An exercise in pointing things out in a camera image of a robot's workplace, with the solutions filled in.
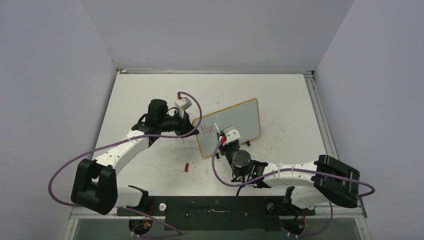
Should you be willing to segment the white whiteboard marker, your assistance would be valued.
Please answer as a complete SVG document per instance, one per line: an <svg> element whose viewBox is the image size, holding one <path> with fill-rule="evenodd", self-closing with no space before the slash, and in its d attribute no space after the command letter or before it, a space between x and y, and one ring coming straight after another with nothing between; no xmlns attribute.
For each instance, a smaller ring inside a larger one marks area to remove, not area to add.
<svg viewBox="0 0 424 240"><path fill-rule="evenodd" d="M215 130L216 130L216 136L218 138L219 137L222 137L222 136L225 136L224 131L219 128L219 126L218 126L218 124L216 122L214 122L214 127L215 127Z"/></svg>

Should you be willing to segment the yellow framed whiteboard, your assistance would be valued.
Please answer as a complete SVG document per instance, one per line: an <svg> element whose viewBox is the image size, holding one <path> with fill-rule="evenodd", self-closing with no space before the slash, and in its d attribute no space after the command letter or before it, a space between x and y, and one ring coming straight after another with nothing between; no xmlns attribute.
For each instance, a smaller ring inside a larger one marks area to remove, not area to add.
<svg viewBox="0 0 424 240"><path fill-rule="evenodd" d="M221 130L235 127L240 133L239 142L241 144L252 141L261 135L259 101L257 98L251 98L206 114L202 116L202 119L196 118L192 121L194 126L200 124L196 140L200 154L204 158L211 157L218 144L214 122Z"/></svg>

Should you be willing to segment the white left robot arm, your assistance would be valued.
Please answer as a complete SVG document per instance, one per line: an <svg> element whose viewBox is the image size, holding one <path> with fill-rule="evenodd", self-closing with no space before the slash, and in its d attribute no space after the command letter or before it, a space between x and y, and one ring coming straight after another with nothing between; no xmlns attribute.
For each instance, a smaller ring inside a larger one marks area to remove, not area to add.
<svg viewBox="0 0 424 240"><path fill-rule="evenodd" d="M149 210L149 201L143 196L148 192L132 185L119 186L117 176L164 133L173 132L175 138L199 134L187 113L191 105L188 97L179 97L172 107L173 114L169 114L171 108L165 100L151 100L147 113L140 117L119 144L93 160L79 162L70 197L72 203L101 215L123 207L129 207L138 216L144 215Z"/></svg>

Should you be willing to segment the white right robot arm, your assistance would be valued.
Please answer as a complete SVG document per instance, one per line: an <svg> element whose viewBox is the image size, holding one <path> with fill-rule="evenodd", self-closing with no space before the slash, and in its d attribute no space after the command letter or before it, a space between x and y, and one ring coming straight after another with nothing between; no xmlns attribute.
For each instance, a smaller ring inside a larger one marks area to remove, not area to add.
<svg viewBox="0 0 424 240"><path fill-rule="evenodd" d="M286 187L282 205L289 214L320 203L351 209L358 205L360 172L330 155L306 163L274 164L253 160L237 141L223 144L222 140L214 154L227 159L235 178L233 187Z"/></svg>

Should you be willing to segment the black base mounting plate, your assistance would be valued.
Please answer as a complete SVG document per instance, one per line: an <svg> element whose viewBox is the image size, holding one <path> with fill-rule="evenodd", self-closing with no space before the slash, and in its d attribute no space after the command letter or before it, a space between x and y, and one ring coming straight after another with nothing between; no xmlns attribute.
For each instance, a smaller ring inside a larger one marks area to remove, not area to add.
<svg viewBox="0 0 424 240"><path fill-rule="evenodd" d="M280 230L279 218L299 223L310 209L285 204L282 196L149 196L135 210L164 217L180 231Z"/></svg>

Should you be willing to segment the aluminium rail right side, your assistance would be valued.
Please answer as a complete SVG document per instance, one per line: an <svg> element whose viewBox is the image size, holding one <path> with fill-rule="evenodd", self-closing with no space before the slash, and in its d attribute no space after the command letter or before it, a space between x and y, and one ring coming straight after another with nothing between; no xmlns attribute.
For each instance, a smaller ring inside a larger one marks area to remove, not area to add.
<svg viewBox="0 0 424 240"><path fill-rule="evenodd" d="M324 107L318 93L314 75L311 71L309 71L304 74L303 77L312 103L312 108L314 110L325 152L327 155L339 159L330 126L324 112Z"/></svg>

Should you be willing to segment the aluminium rail back edge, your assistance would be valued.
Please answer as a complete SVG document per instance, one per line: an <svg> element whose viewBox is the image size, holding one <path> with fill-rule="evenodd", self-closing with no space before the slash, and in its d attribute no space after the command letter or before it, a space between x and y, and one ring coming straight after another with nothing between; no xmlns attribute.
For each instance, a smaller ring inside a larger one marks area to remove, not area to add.
<svg viewBox="0 0 424 240"><path fill-rule="evenodd" d="M301 74L313 75L313 70L155 70L117 69L119 74Z"/></svg>

